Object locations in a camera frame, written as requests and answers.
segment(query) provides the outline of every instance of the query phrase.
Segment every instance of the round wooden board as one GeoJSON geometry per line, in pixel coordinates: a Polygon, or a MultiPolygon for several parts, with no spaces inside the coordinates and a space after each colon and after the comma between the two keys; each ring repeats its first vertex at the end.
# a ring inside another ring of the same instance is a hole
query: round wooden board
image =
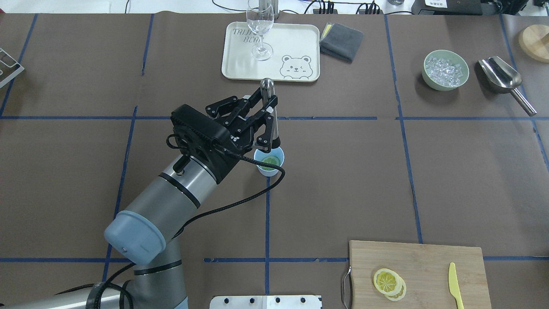
{"type": "Polygon", "coordinates": [[[518,42],[530,57],[549,63],[549,26],[529,26],[520,33],[518,42]]]}

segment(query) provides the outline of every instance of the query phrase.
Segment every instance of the lime slice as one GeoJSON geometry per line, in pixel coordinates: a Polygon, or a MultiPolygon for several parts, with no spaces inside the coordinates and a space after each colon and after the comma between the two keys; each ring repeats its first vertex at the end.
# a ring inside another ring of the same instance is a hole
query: lime slice
{"type": "Polygon", "coordinates": [[[395,296],[385,295],[385,297],[387,297],[388,300],[399,301],[399,300],[403,299],[404,296],[406,295],[406,283],[404,282],[404,280],[402,280],[402,278],[399,277],[399,279],[402,282],[402,287],[400,288],[400,292],[398,294],[396,294],[395,296]]]}
{"type": "MultiPolygon", "coordinates": [[[[280,166],[280,160],[275,156],[267,156],[267,157],[263,158],[263,160],[261,160],[261,161],[263,163],[274,164],[274,165],[280,166]]],[[[268,170],[268,171],[275,170],[274,168],[271,168],[271,167],[262,166],[261,168],[263,170],[268,170]]]]}
{"type": "Polygon", "coordinates": [[[374,286],[385,296],[395,296],[402,289],[402,280],[391,269],[382,268],[374,274],[374,286]]]}

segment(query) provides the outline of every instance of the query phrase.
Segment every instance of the wine glass base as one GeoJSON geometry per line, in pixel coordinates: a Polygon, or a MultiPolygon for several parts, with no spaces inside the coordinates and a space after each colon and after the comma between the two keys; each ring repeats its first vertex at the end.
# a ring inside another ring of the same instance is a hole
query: wine glass base
{"type": "Polygon", "coordinates": [[[265,61],[273,56],[273,47],[263,43],[264,50],[261,50],[261,43],[257,43],[251,48],[251,55],[259,61],[265,61]]]}

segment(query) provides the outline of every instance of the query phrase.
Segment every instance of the wine glass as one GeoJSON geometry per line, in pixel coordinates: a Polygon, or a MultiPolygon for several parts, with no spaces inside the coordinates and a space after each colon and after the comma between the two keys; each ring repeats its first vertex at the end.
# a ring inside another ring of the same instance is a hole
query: wine glass
{"type": "Polygon", "coordinates": [[[250,30],[259,35],[260,42],[251,48],[251,55],[259,61],[265,61],[273,56],[273,48],[263,43],[263,35],[266,34],[275,23],[275,13],[271,0],[248,0],[246,20],[250,30]]]}

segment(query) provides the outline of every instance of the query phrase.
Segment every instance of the wooden cutting board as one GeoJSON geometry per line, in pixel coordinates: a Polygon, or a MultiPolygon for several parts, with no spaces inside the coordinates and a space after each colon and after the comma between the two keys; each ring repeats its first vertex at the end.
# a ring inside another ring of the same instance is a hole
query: wooden cutting board
{"type": "Polygon", "coordinates": [[[482,250],[478,247],[351,240],[352,309],[457,308],[448,288],[448,267],[456,264],[465,309],[491,309],[482,250]],[[380,268],[406,282],[406,296],[390,301],[372,283],[380,268]]]}

